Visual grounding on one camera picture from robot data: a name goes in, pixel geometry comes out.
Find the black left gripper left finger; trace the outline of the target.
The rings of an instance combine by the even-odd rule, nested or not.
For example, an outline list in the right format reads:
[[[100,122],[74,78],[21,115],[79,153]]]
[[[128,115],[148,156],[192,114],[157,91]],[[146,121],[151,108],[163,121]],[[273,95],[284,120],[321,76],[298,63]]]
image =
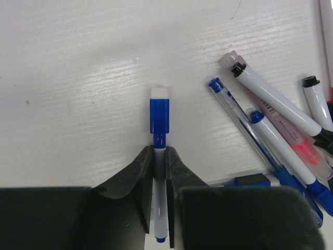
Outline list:
[[[153,149],[91,188],[1,189],[1,249],[143,249],[149,232]]]

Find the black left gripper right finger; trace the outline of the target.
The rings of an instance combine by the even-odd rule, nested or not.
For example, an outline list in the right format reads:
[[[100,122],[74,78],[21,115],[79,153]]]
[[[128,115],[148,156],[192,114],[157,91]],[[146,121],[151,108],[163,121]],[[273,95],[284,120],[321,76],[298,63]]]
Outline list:
[[[173,147],[165,154],[172,249],[324,249],[305,198],[290,187],[211,187]]]

